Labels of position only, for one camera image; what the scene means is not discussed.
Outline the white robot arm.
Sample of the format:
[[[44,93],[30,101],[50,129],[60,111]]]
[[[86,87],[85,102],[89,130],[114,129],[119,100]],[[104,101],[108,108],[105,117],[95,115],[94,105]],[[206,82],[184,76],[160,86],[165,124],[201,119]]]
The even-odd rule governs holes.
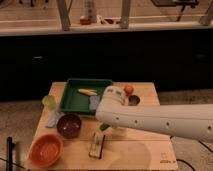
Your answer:
[[[96,118],[110,126],[150,131],[213,143],[213,104],[128,106],[126,93],[108,86]]]

